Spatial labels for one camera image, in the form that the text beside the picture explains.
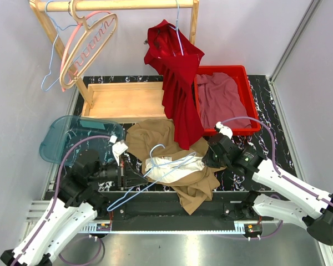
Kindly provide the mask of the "tan garment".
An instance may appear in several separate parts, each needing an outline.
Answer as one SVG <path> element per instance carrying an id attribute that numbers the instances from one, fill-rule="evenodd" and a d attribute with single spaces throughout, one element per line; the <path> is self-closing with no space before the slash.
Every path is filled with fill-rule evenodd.
<path id="1" fill-rule="evenodd" d="M 204 201 L 213 198 L 220 186 L 216 168 L 201 161 L 209 148 L 200 138 L 187 150 L 174 141 L 174 124 L 170 120 L 145 120 L 127 130 L 128 152 L 142 162 L 142 173 L 149 182 L 171 187 L 181 206 L 192 214 Z"/>

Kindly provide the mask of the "red pleated skirt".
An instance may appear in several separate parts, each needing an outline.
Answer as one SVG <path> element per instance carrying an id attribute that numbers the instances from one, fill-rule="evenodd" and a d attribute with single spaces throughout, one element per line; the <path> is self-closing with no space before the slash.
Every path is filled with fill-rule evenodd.
<path id="1" fill-rule="evenodd" d="M 204 133 L 191 89 L 204 53 L 166 20 L 148 29 L 147 41 L 144 63 L 163 76 L 164 112 L 174 123 L 174 141 L 187 150 Z"/>

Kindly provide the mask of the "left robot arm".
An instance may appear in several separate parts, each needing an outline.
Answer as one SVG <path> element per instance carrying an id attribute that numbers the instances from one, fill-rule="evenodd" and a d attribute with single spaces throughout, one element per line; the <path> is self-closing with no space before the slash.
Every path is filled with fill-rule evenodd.
<path id="1" fill-rule="evenodd" d="M 104 165 L 97 151 L 82 151 L 29 235 L 15 249 L 5 250 L 0 260 L 5 265 L 52 265 L 84 226 L 108 215 L 111 202 L 98 191 L 100 182 L 112 181 L 117 188 L 148 183 L 124 155 L 120 159 L 121 164 Z"/>

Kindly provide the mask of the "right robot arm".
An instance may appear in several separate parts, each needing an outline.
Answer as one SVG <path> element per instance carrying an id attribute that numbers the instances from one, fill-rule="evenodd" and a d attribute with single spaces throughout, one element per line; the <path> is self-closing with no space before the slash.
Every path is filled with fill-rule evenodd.
<path id="1" fill-rule="evenodd" d="M 250 177 L 286 198 L 271 198 L 252 191 L 240 205 L 244 218 L 276 218 L 305 229 L 322 244 L 333 246 L 333 193 L 288 174 L 251 146 L 239 148 L 221 133 L 212 136 L 208 145 L 203 157 L 207 166 L 225 167 L 239 176 Z"/>

